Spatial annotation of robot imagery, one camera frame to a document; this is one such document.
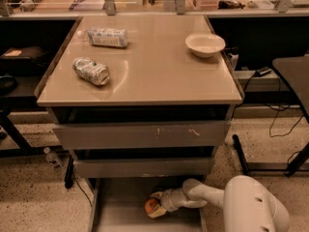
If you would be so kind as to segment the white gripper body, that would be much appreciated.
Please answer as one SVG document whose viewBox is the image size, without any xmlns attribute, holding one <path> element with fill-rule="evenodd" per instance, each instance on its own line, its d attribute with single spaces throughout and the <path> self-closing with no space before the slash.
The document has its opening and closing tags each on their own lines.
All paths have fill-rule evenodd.
<svg viewBox="0 0 309 232">
<path fill-rule="evenodd" d="M 168 212 L 174 212 L 183 207 L 186 201 L 186 195 L 181 188 L 167 189 L 160 197 L 161 206 Z"/>
</svg>

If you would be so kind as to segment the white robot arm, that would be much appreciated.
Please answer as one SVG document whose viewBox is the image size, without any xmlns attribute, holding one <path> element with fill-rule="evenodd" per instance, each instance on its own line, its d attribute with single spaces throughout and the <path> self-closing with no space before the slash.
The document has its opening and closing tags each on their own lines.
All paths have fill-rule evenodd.
<svg viewBox="0 0 309 232">
<path fill-rule="evenodd" d="M 257 180 L 233 177 L 225 189 L 187 179 L 180 188 L 152 193 L 145 202 L 150 218 L 179 208 L 203 208 L 208 203 L 223 210 L 225 232 L 288 232 L 290 215 L 286 207 Z"/>
</svg>

